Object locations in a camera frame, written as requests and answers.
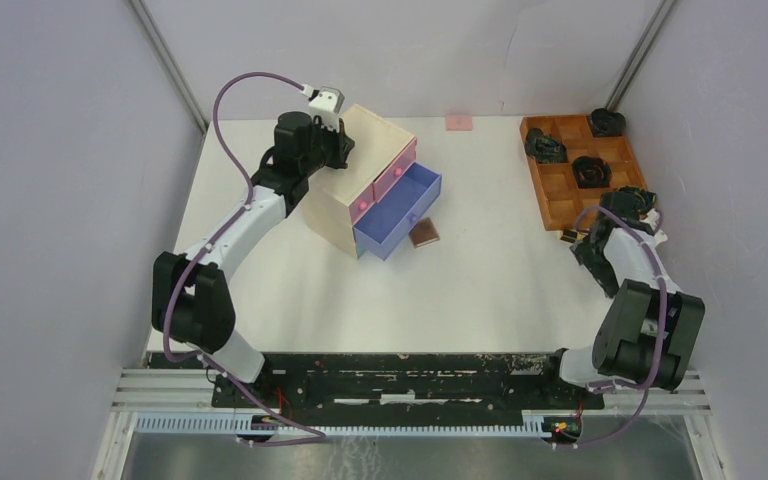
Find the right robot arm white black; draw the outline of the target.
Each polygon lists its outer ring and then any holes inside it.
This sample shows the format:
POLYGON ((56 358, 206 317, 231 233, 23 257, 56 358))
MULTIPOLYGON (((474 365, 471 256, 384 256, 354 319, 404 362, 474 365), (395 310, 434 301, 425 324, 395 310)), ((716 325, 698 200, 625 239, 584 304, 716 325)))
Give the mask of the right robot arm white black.
POLYGON ((610 299, 593 343, 557 352, 557 367, 537 382, 551 408, 572 401, 578 387, 592 392, 633 388, 671 391, 683 381, 704 319, 702 299, 670 278, 657 248, 666 241, 654 193, 621 187, 600 197, 573 230, 570 250, 610 299))

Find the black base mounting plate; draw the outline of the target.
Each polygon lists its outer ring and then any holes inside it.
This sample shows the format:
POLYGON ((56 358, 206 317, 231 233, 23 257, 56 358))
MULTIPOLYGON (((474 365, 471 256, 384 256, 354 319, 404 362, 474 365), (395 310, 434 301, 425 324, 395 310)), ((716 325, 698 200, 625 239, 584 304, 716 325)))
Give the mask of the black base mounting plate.
POLYGON ((601 410, 602 397, 541 371, 274 369, 246 386, 269 407, 326 403, 485 403, 514 410, 601 410))

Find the dark rolled cloth back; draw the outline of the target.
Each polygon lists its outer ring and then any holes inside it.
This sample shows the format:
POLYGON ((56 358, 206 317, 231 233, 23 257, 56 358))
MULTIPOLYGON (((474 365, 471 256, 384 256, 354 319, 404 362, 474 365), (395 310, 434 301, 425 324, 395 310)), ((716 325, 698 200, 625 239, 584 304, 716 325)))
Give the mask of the dark rolled cloth back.
POLYGON ((627 125, 623 114, 606 108, 593 110, 587 120, 591 134, 595 138, 621 137, 627 125))

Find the cream drawer organizer cabinet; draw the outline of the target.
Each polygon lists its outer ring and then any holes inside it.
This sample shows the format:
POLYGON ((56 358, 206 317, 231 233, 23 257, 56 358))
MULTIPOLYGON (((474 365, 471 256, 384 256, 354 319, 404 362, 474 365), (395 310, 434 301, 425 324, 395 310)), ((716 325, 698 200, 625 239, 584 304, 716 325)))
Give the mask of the cream drawer organizer cabinet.
POLYGON ((417 137, 359 104, 344 112, 342 120, 347 135, 355 141, 348 168, 324 168, 315 173, 301 208, 308 228, 357 259, 355 224, 351 224, 348 205, 417 137))

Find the dark rolled cloth middle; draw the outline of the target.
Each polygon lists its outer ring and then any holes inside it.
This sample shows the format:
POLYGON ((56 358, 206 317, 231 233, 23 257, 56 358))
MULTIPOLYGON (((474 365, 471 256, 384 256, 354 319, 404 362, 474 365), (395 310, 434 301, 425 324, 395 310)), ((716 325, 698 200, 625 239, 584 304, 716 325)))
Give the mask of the dark rolled cloth middle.
POLYGON ((580 189, 610 186, 612 170, 609 164, 599 157, 580 156, 572 162, 571 167, 577 187, 580 189))

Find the brown square blush compact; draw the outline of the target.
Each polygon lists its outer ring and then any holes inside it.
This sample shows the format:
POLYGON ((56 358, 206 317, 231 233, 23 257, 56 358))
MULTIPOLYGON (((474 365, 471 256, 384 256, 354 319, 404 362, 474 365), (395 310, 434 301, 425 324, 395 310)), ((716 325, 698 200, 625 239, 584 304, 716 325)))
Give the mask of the brown square blush compact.
POLYGON ((440 235, 430 218, 419 220, 409 232, 409 240, 414 248, 420 248, 440 239, 440 235))

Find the dark rolled cloth left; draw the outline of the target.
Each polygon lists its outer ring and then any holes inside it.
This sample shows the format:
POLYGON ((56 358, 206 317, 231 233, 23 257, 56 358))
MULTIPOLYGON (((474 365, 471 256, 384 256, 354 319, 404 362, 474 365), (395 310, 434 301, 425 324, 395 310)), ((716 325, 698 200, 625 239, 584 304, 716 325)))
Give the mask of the dark rolled cloth left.
POLYGON ((524 150, 526 155, 538 164, 560 164, 568 160, 566 147, 540 128, 528 129, 524 150))

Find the purple wide drawer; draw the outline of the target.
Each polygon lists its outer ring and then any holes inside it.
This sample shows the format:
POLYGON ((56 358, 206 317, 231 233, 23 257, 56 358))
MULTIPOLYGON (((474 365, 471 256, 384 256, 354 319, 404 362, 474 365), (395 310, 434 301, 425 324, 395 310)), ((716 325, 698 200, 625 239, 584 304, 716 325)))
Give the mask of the purple wide drawer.
POLYGON ((441 193, 442 175, 414 163, 354 226, 357 245, 386 260, 441 193))

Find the dark rolled cloth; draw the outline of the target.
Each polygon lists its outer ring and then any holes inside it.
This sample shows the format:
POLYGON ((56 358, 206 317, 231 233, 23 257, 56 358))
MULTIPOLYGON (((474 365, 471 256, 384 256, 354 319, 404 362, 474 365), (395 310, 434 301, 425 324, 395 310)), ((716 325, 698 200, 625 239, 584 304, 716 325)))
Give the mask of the dark rolled cloth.
POLYGON ((577 187, 580 189, 610 186, 612 170, 609 164, 599 157, 580 156, 572 162, 571 167, 577 187))
POLYGON ((524 150, 526 155, 538 164, 560 164, 568 160, 566 147, 540 128, 528 129, 524 150))
POLYGON ((606 108, 593 110, 587 120, 591 134, 595 138, 621 137, 627 125, 623 114, 606 108))
POLYGON ((641 187, 628 185, 620 187, 619 191, 631 195, 635 199, 636 209, 641 213, 652 210, 657 203, 657 194, 641 187))

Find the orange wooden compartment tray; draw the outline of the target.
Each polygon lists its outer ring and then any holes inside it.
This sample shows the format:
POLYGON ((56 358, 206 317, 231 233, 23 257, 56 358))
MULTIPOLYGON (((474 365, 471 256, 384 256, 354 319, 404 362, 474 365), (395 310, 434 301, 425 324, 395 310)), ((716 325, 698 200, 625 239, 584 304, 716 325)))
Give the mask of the orange wooden compartment tray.
POLYGON ((620 187, 648 187, 630 142, 623 136, 596 137, 588 114, 536 115, 522 119, 523 140, 539 129, 566 148, 562 163, 526 156, 542 224, 547 231, 574 227, 581 211, 620 187))

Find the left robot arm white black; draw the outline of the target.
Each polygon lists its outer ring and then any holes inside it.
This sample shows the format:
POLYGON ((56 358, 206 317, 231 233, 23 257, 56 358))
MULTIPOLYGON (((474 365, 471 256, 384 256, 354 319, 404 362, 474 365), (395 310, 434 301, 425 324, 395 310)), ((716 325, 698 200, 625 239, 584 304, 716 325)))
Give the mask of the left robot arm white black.
POLYGON ((274 144, 261 157, 247 192, 226 219, 183 253, 163 252, 153 265, 152 327, 165 343, 191 346, 237 379, 236 392, 254 407, 267 404, 274 379, 265 356, 236 330, 229 290, 242 262, 309 190, 320 169, 345 169, 354 141, 340 117, 327 122, 300 111, 279 116, 274 144))

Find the pink drawer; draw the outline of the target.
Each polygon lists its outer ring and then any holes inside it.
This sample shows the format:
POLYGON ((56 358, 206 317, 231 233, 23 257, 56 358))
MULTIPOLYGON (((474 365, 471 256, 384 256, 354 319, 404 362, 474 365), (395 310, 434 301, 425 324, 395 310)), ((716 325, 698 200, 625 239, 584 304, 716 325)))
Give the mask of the pink drawer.
POLYGON ((354 200, 348 205, 349 218, 351 224, 356 224, 376 203, 374 185, 369 184, 354 200))
POLYGON ((386 196, 390 189, 416 161, 416 146, 417 138, 413 138, 375 179, 372 186, 376 202, 380 202, 386 196))

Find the dark rolled cloth front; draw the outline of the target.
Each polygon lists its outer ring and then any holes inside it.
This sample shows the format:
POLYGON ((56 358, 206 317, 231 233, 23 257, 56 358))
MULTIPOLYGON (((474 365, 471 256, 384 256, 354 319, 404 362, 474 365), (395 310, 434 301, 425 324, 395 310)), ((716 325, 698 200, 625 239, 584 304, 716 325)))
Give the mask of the dark rolled cloth front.
POLYGON ((657 194, 641 187, 628 185, 620 187, 619 191, 631 195, 635 199, 636 209, 641 213, 652 210, 657 203, 657 194))

